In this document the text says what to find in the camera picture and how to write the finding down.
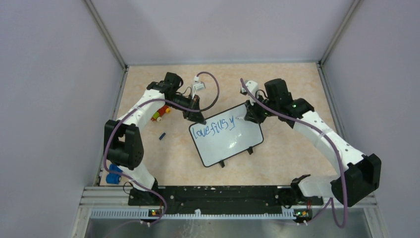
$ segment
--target beige tabletop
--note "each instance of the beige tabletop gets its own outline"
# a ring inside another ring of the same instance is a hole
[[[179,91],[184,92],[200,71],[211,72],[220,85],[218,102],[203,112],[206,118],[248,99],[239,93],[240,78],[257,82],[261,89],[265,82],[282,78],[294,99],[306,99],[321,118],[335,128],[315,63],[132,66],[118,116],[141,98],[150,82],[163,80],[166,72],[183,78],[185,83]],[[206,84],[206,89],[198,92],[200,107],[204,108],[213,101],[216,86],[209,76],[200,76],[200,80]],[[264,142],[254,147],[252,155],[245,151],[225,160],[224,168],[218,164],[206,168],[188,130],[191,124],[183,119],[181,111],[172,109],[162,116],[161,122],[151,121],[141,131],[145,149],[142,163],[159,185],[284,185],[304,174],[335,174],[331,164],[309,140],[276,117],[267,118],[261,124]],[[166,136],[159,140],[164,132]],[[108,185],[105,179],[101,180],[101,185]]]

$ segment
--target whiteboard stand leg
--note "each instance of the whiteboard stand leg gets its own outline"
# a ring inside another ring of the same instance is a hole
[[[250,155],[254,152],[254,150],[252,149],[252,146],[250,146],[250,147],[247,149],[247,151],[248,151],[248,153],[249,153]]]

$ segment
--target whiteboard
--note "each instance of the whiteboard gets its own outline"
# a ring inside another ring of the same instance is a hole
[[[205,167],[264,141],[260,125],[243,119],[246,112],[245,104],[240,104],[207,118],[206,125],[190,126],[191,137]]]

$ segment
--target table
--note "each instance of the table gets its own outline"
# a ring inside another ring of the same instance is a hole
[[[211,72],[220,85],[218,102],[203,112],[206,118],[248,99],[248,96],[239,93],[241,77],[256,81],[261,89],[264,89],[265,82],[282,78],[294,99],[306,99],[335,129],[315,63],[131,66],[118,117],[140,99],[150,82],[163,80],[166,72],[183,78],[185,83],[179,91],[184,92],[200,71]],[[204,108],[213,101],[216,86],[209,76],[200,76],[200,80],[206,84],[206,89],[198,92],[200,107]],[[284,185],[304,174],[336,174],[331,164],[304,136],[275,117],[267,118],[261,124],[264,142],[254,147],[252,155],[245,151],[227,159],[224,168],[220,165],[205,168],[188,131],[191,124],[183,119],[181,111],[172,109],[170,114],[162,117],[161,122],[151,121],[141,131],[145,149],[142,163],[159,185]],[[159,140],[164,132],[166,136]],[[106,175],[104,171],[100,185],[108,185]]]

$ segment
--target white partition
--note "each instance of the white partition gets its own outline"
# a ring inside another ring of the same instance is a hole
[[[351,0],[93,0],[127,64],[318,61]]]
[[[418,237],[420,1],[364,1],[326,63],[349,142],[382,160],[392,237]]]
[[[122,68],[80,0],[0,3],[0,237],[69,237]]]

